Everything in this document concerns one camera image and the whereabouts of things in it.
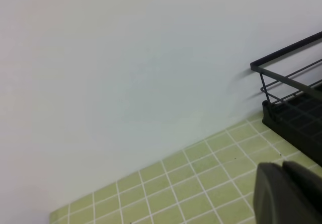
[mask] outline white wall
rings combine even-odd
[[[46,223],[260,110],[249,63],[321,31],[321,3],[0,0],[0,222]]]

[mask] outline dish rack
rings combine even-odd
[[[260,74],[263,84],[261,91],[266,95],[262,104],[263,123],[322,166],[322,72],[321,79],[310,85],[292,79],[299,73],[307,74],[307,70],[322,63],[322,59],[286,76],[261,67],[281,56],[287,57],[304,46],[307,48],[321,42],[320,39],[322,32],[252,62],[251,69]],[[263,76],[274,81],[266,84]],[[277,97],[271,89],[278,84],[287,84],[296,90],[283,97]]]

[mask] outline black object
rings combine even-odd
[[[263,102],[263,123],[322,166],[322,74],[321,80],[308,86],[291,79],[292,76],[319,65],[322,59],[287,76],[260,67],[271,60],[287,57],[303,47],[321,42],[320,39],[322,32],[252,62],[251,69],[260,74],[263,84],[261,91],[267,98]],[[266,85],[263,75],[275,81]],[[281,98],[269,93],[269,87],[280,83],[298,90]]]
[[[322,179],[295,162],[260,163],[254,211],[257,224],[322,223]]]

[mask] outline floor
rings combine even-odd
[[[261,113],[56,210],[51,224],[255,223],[259,162],[322,168],[261,122]]]

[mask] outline white grout line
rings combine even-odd
[[[120,192],[119,192],[119,185],[118,185],[117,181],[115,182],[115,184],[116,184],[116,193],[117,193],[118,198],[119,198],[119,209],[120,209],[120,214],[121,214],[121,223],[125,224],[124,220],[123,220],[123,213],[122,213],[122,207],[121,207],[121,198],[120,198]]]
[[[68,214],[67,214],[67,224],[69,224],[69,217],[70,217],[70,204],[68,204]]]
[[[259,136],[261,136],[263,139],[265,139],[264,138],[264,136],[262,135],[264,132],[262,132],[262,133],[260,133],[260,132],[258,132],[257,131],[257,129],[256,128],[254,128],[254,126],[248,121],[248,120],[246,120],[248,123],[249,123],[249,125],[253,128],[253,130],[255,130],[255,132],[259,135]],[[275,146],[273,145],[273,144],[271,144],[271,142],[269,142],[268,140],[266,140],[267,142],[268,142],[268,144],[276,151],[276,152],[278,152],[278,153],[280,153],[279,151],[278,151],[278,149],[277,148],[275,148]]]
[[[208,142],[205,140],[208,148],[211,150]],[[232,180],[232,177],[230,176],[230,174],[228,173],[228,171],[225,169],[225,167],[223,166],[223,164],[219,161],[219,159],[217,158],[217,156],[215,155],[215,153],[213,153],[213,156],[216,158],[216,160],[218,161],[218,163],[220,164],[220,166],[223,168],[223,170],[226,172],[228,178],[231,180],[232,184],[234,185],[234,187],[236,188],[236,190],[238,191],[238,193],[243,196],[242,192],[239,190],[239,188],[237,187],[237,185],[235,184],[235,182]],[[244,198],[244,201],[246,202],[246,204],[249,206],[249,208],[251,209],[252,212],[253,211],[253,208],[251,207],[251,205],[249,205],[249,203],[247,202],[247,200]]]
[[[242,220],[242,221],[238,222],[237,224],[244,224],[244,223],[246,223],[246,222],[248,222],[249,220],[254,219],[254,218],[255,218],[254,216],[248,217],[247,219]]]
[[[93,219],[94,219],[93,224],[95,224],[96,223],[96,221],[95,221],[96,213],[95,213],[95,196],[94,196],[94,192],[92,192],[92,198],[93,198]]]
[[[116,212],[118,212],[120,209],[116,209],[116,210],[114,210],[114,211],[112,211],[112,212],[110,212],[110,213],[107,213],[107,214],[105,214],[105,215],[102,215],[102,216],[100,216],[100,217],[98,217],[98,218],[96,218],[96,220],[100,220],[100,219],[103,219],[104,217],[106,217],[106,216],[108,216],[108,215],[112,215],[112,214],[115,214]]]
[[[211,213],[211,212],[213,212],[214,210],[208,210],[208,211],[206,211],[206,212],[204,212],[204,213],[201,213],[201,214],[199,214],[199,215],[197,215],[197,216],[194,216],[193,218],[190,218],[189,220],[187,220],[187,221],[191,221],[191,220],[194,220],[194,219],[197,219],[197,218],[199,218],[199,217],[201,217],[201,216],[203,216],[203,215],[206,215],[206,214],[208,214],[208,213]]]
[[[152,219],[152,213],[151,213],[150,203],[147,200],[147,196],[146,196],[146,192],[145,192],[145,188],[144,188],[144,183],[143,183],[143,179],[142,179],[142,176],[141,176],[141,171],[138,171],[138,173],[139,173],[140,180],[141,180],[141,183],[142,183],[142,187],[143,187],[143,192],[144,192],[144,197],[145,197],[145,201],[146,201],[146,204],[147,204],[147,208],[148,208],[149,214],[151,216],[151,222],[152,222],[152,224],[154,224],[154,221]]]
[[[180,211],[181,216],[182,216],[182,218],[183,218],[183,221],[184,221],[183,223],[186,223],[186,218],[185,218],[185,216],[183,215],[183,211],[182,211],[182,209],[181,209],[181,206],[179,205],[179,201],[178,201],[178,198],[177,198],[177,196],[176,196],[175,190],[173,189],[173,186],[172,186],[172,184],[171,184],[171,181],[170,181],[170,178],[169,178],[169,176],[168,176],[167,170],[166,170],[165,165],[164,165],[164,163],[163,163],[163,161],[162,161],[162,160],[161,160],[161,164],[162,164],[163,170],[164,170],[164,171],[165,171],[165,173],[166,173],[166,176],[167,176],[167,179],[168,179],[168,181],[169,181],[169,184],[170,184],[170,187],[171,187],[172,193],[173,193],[173,195],[174,195],[174,197],[175,197],[175,200],[176,200],[176,203],[177,203],[177,205],[178,205],[179,211]]]
[[[194,144],[193,144],[193,145],[191,145],[191,146],[188,146],[188,147],[183,148],[183,149],[182,149],[182,151],[184,151],[184,150],[188,150],[188,149],[193,148],[193,147],[196,147],[196,146],[198,146],[198,145],[202,144],[202,143],[203,143],[203,141],[205,141],[205,140],[213,140],[214,138],[217,138],[217,137],[219,137],[219,136],[222,136],[222,135],[226,134],[226,131],[232,131],[232,130],[235,130],[235,129],[237,129],[237,128],[245,127],[246,125],[248,125],[248,122],[246,122],[245,124],[243,124],[243,125],[241,125],[241,126],[238,126],[238,127],[235,127],[235,128],[229,129],[229,130],[224,129],[220,134],[218,134],[218,135],[216,135],[216,136],[214,136],[214,137],[207,137],[207,138],[204,138],[203,140],[201,140],[201,141],[199,141],[199,142],[197,142],[197,143],[194,143]],[[263,131],[262,133],[269,132],[270,130],[271,130],[271,129],[265,130],[265,131]],[[256,135],[251,136],[251,137],[248,137],[248,138],[245,138],[245,139],[243,139],[242,141],[239,141],[238,143],[243,142],[243,141],[246,141],[246,140],[251,139],[251,138],[253,138],[253,137],[256,137]]]
[[[218,212],[217,212],[216,208],[214,207],[214,205],[213,205],[213,203],[212,203],[212,201],[211,201],[211,199],[210,199],[210,197],[209,197],[209,195],[208,195],[207,191],[205,190],[205,187],[203,187],[203,185],[202,185],[202,183],[201,183],[201,180],[199,179],[199,176],[197,175],[196,171],[195,171],[195,170],[194,170],[194,168],[192,167],[192,164],[191,164],[191,162],[189,161],[188,156],[187,156],[187,154],[186,154],[185,152],[184,152],[184,155],[185,155],[186,159],[188,160],[188,163],[190,164],[190,168],[192,169],[193,173],[195,174],[195,176],[196,176],[196,178],[197,178],[197,180],[198,180],[198,182],[199,182],[199,185],[201,186],[201,188],[202,188],[202,190],[203,190],[204,194],[206,195],[206,197],[207,197],[207,199],[208,199],[208,201],[209,201],[209,203],[210,203],[210,205],[211,205],[211,207],[212,207],[213,211],[214,211],[214,212],[216,213],[216,215],[218,216],[219,222],[220,222],[221,224],[223,224],[223,221],[222,221],[221,217],[219,216],[219,214],[218,214]]]

